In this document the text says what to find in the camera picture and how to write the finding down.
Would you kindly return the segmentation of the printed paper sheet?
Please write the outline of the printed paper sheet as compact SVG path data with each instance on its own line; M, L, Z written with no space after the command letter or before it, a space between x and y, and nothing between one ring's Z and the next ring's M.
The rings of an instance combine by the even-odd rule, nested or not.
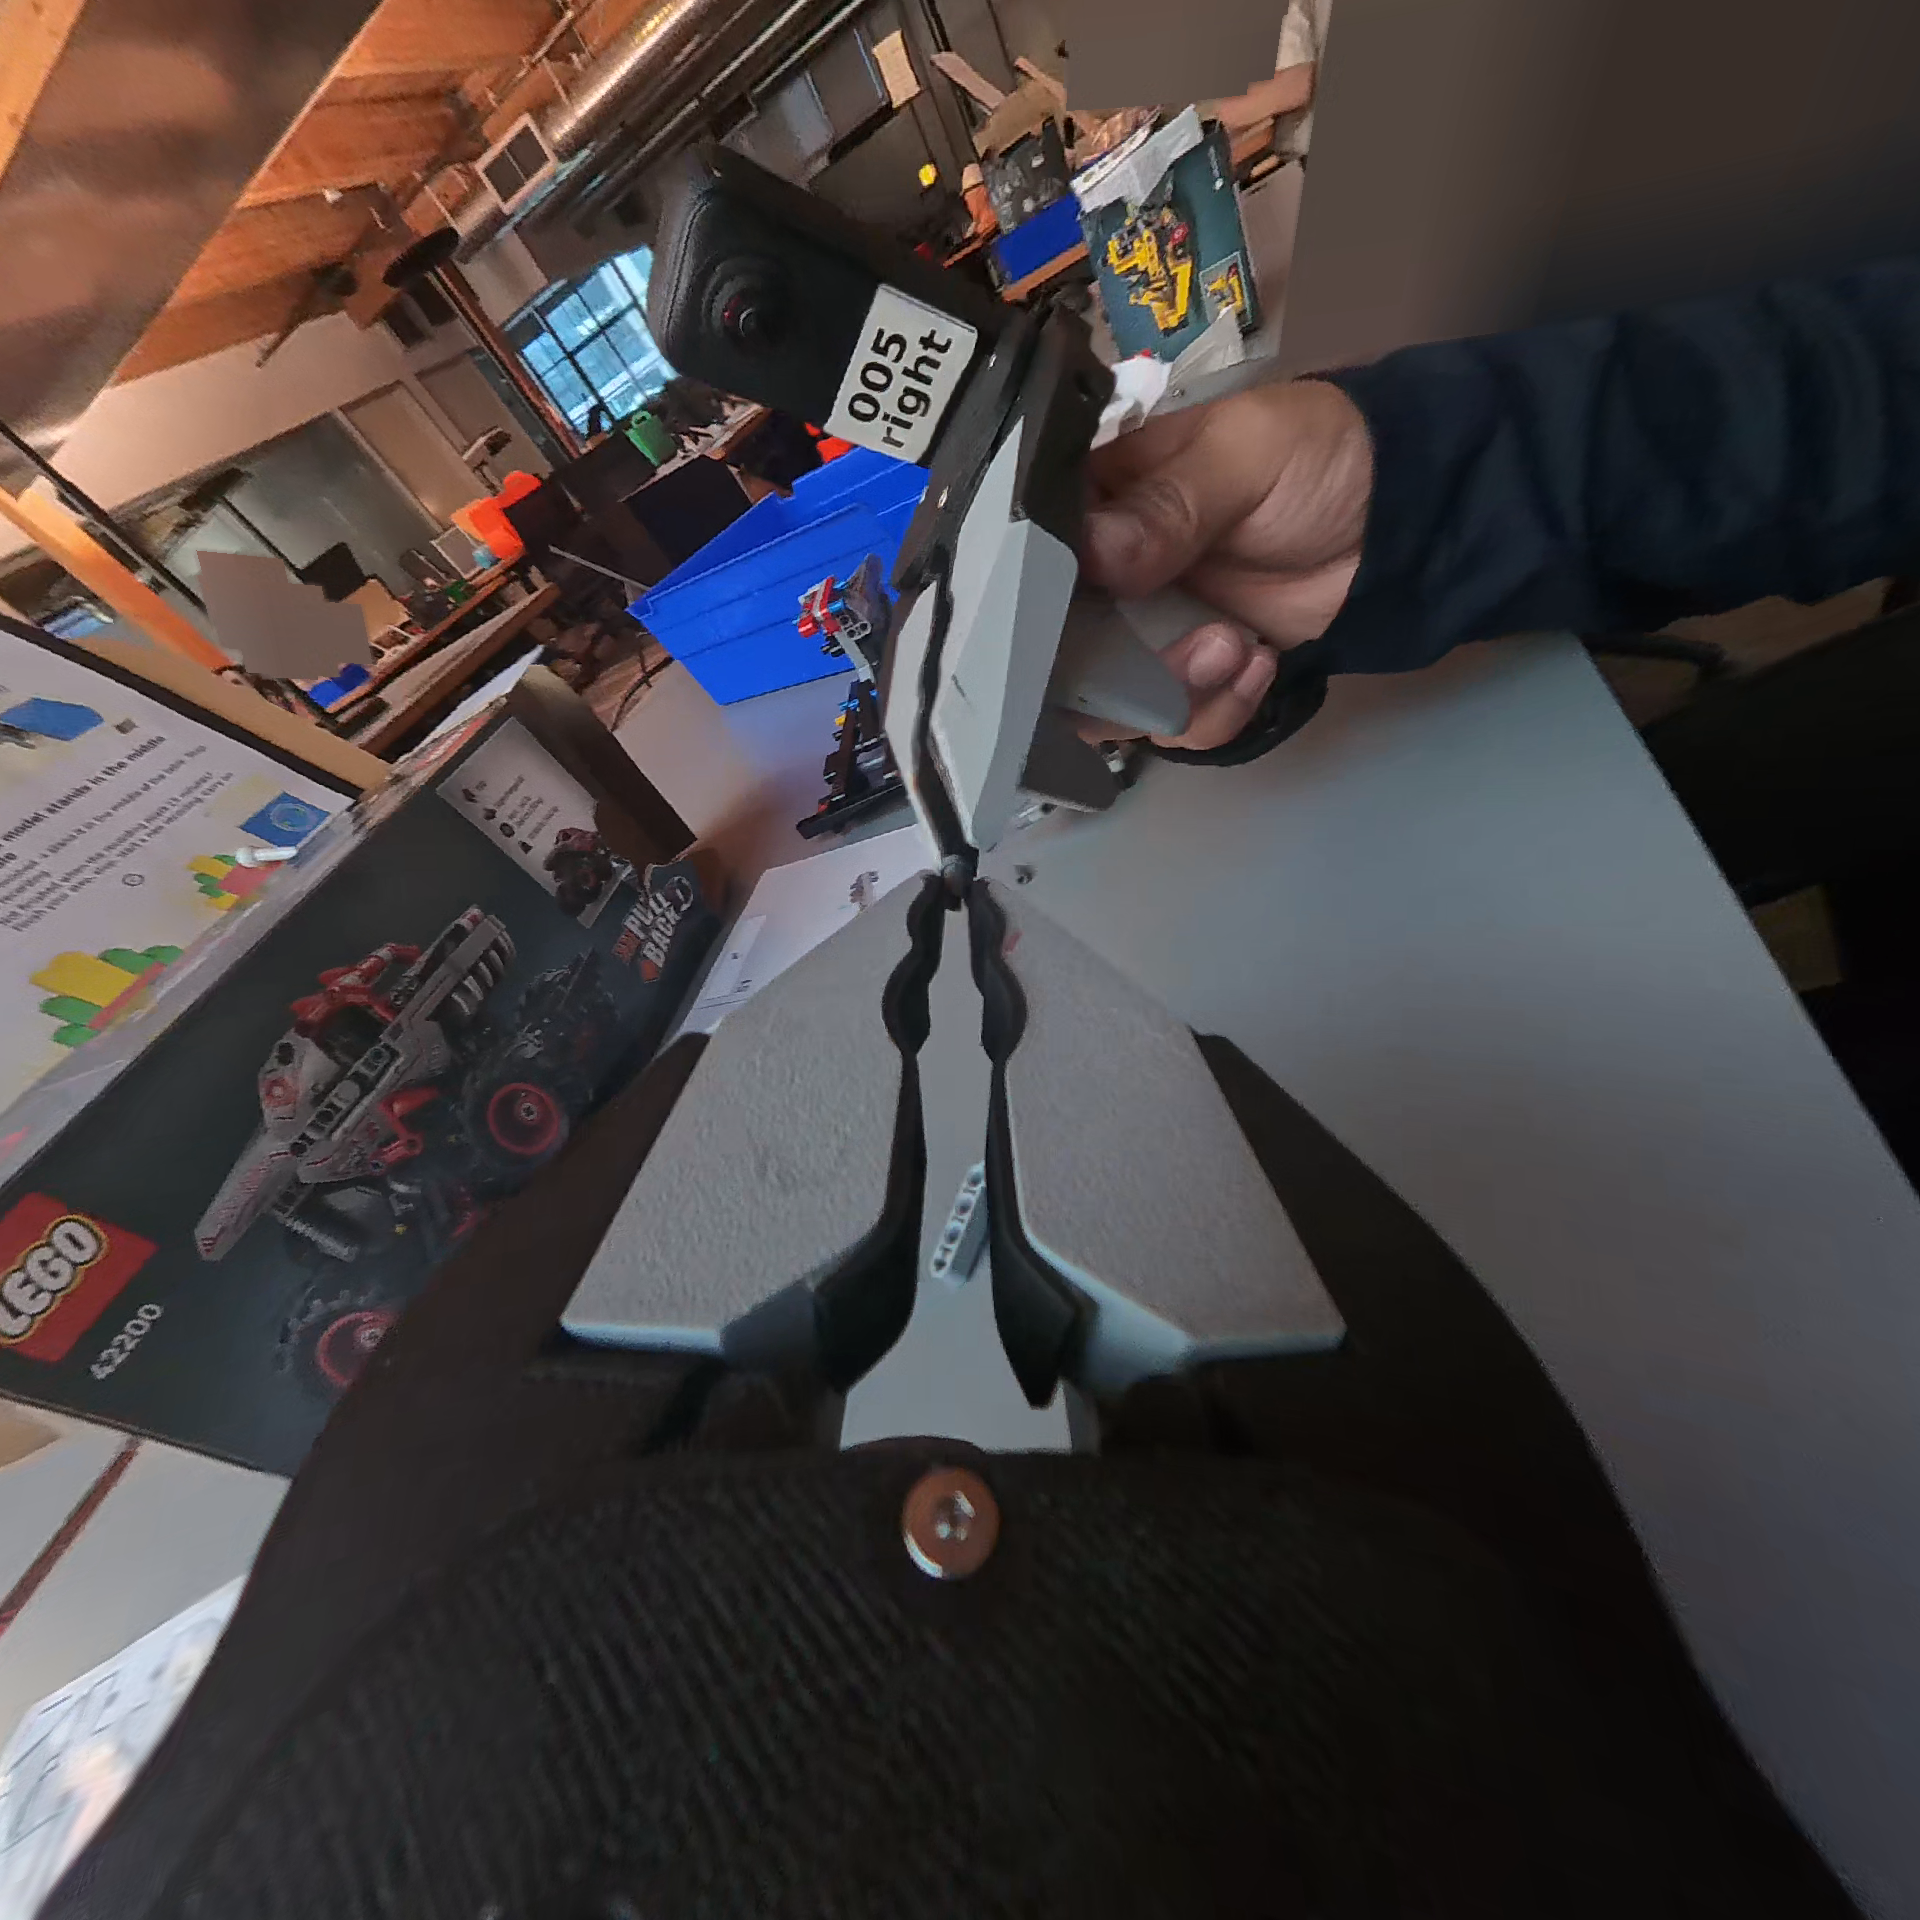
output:
M35 1915L181 1715L236 1577L30 1707L3 1753L3 1915Z

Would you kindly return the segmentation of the large paned window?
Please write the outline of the large paned window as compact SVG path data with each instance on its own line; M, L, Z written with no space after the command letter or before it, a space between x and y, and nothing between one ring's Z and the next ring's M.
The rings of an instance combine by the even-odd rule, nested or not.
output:
M647 320L654 251L617 255L527 302L503 329L566 425L589 440L649 408L679 375Z

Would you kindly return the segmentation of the partly built lego model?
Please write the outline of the partly built lego model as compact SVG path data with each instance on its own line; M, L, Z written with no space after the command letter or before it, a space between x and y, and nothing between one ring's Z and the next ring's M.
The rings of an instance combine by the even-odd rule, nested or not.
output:
M807 842L846 833L906 798L879 712L879 673L894 616L879 556L863 558L850 574L818 580L799 598L798 636L814 643L833 666L852 670L834 720L834 746L822 761L822 798L798 822Z

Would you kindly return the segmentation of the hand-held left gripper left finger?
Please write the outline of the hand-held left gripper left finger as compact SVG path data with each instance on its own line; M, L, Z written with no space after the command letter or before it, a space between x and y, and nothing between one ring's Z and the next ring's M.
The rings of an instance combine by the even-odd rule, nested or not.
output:
M599 1351L844 1395L918 1290L918 1056L949 920L908 879L671 1048L687 1068L559 1315Z

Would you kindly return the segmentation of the person's right hand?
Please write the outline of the person's right hand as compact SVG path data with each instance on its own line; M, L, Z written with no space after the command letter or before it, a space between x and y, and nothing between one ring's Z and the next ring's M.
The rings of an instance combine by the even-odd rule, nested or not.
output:
M1359 564L1373 444L1339 386L1297 378L1151 419L1087 460L1077 556L1119 601L1181 590L1205 616L1165 651L1189 728L1161 750L1222 750L1290 649L1341 611Z

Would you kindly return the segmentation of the printed brick instruction board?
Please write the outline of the printed brick instruction board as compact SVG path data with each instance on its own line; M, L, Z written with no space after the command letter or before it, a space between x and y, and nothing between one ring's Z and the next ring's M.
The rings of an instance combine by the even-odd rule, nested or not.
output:
M202 708L5 622L5 1107L349 803Z

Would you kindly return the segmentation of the small blue box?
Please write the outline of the small blue box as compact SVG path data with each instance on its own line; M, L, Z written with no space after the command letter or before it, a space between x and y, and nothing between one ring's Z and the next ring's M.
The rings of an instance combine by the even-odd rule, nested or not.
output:
M989 255L999 295L1021 299L1025 290L1067 273L1085 251L1081 208L1067 191L1019 226L996 231Z

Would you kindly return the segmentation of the grey lego beam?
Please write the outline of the grey lego beam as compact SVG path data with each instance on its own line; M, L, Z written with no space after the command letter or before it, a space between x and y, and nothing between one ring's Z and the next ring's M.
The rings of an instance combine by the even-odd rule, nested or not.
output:
M989 1196L988 1169L977 1161L955 1188L949 1216L929 1256L929 1280L963 1288L966 1286L988 1249Z

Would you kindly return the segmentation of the monster truck lego box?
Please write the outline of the monster truck lego box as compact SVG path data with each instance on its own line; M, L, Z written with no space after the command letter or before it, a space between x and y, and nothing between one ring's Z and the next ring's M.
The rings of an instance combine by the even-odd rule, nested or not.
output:
M649 1066L725 899L540 667L402 756L5 1107L5 1418L293 1473Z

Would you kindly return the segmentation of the blue plastic bin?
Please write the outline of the blue plastic bin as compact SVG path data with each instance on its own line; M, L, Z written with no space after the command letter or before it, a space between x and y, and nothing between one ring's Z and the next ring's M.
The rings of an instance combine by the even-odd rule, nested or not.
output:
M892 568L929 472L868 449L766 496L629 614L721 707L849 670L799 633L799 598L877 558Z

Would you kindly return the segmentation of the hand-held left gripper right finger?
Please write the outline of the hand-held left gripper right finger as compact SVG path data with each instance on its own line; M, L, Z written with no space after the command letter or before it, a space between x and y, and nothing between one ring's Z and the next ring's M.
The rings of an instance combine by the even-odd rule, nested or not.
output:
M966 935L993 1068L999 1345L1034 1406L1334 1351L1346 1322L1185 1019L989 880Z

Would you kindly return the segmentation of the person's right forearm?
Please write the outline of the person's right forearm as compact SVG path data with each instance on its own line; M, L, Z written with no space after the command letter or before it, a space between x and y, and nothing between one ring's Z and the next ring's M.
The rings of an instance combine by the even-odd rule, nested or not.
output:
M1913 577L1918 263L1427 344L1330 383L1373 488L1309 651L1399 674Z

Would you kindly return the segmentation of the yellow vehicle lego box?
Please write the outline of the yellow vehicle lego box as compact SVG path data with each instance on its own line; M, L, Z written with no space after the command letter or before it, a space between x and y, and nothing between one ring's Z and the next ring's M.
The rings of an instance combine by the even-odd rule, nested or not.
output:
M1073 177L1095 292L1116 356L1172 364L1220 319L1262 328L1233 145L1187 108Z

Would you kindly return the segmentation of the orange chair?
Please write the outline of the orange chair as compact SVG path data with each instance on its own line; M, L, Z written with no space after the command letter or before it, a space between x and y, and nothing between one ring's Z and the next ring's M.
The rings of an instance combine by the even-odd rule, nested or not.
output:
M485 546L492 564L510 564L523 556L523 539L511 526L510 508L523 498L535 496L545 480L527 472L510 472L500 488L490 496L478 496L470 503L451 512L451 526L465 534L474 545Z

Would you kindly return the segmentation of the wooden workbench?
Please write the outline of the wooden workbench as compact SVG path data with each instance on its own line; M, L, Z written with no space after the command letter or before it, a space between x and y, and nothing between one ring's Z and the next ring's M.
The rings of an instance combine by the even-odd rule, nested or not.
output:
M385 761L409 752L499 673L527 658L554 633L558 606L559 588L545 585L465 636L435 640L335 716L343 737Z

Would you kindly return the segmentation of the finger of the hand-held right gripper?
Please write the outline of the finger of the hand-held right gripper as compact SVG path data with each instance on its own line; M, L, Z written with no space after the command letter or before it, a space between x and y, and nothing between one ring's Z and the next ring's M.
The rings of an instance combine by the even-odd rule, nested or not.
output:
M1019 460L996 449L963 518L929 704L933 761L973 852L993 851L1018 812L1074 588L1073 546L1018 508Z
M933 708L945 690L945 639L953 598L942 569L929 571L899 604L883 726L906 795L931 848L935 874L964 871L964 828L933 740Z

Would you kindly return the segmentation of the white instruction booklet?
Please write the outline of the white instruction booklet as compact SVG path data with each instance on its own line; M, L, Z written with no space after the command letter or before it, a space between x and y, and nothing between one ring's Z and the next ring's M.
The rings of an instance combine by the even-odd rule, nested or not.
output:
M718 942L705 980L668 1039L711 1033L756 990L924 870L911 831L770 870Z

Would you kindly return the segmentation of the metal ventilation duct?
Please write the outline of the metal ventilation duct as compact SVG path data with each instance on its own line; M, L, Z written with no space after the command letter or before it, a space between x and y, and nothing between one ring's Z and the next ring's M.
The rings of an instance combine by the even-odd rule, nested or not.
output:
M866 2L659 4L612 36L580 86L535 116L550 168L515 200L479 184L447 216L467 266L527 224L593 224L659 161L807 62Z

